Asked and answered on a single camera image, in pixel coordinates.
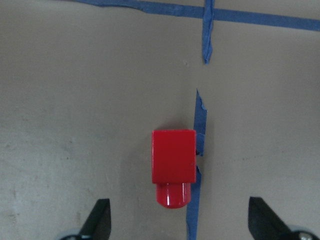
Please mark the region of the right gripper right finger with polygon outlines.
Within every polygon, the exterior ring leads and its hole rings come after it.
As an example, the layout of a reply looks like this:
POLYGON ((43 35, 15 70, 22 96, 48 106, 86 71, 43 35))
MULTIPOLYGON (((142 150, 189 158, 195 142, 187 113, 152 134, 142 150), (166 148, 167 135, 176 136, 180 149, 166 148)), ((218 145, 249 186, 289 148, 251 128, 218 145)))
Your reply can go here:
POLYGON ((291 230, 261 197, 248 202, 248 230, 254 240, 318 240, 314 233, 291 230))

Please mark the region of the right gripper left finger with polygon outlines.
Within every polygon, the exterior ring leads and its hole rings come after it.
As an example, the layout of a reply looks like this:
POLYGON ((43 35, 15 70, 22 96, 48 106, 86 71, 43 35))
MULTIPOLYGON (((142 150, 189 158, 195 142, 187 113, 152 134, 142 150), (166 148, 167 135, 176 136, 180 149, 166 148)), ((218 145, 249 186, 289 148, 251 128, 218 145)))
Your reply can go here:
POLYGON ((98 199, 78 233, 67 234, 60 240, 108 240, 111 235, 111 202, 98 199))

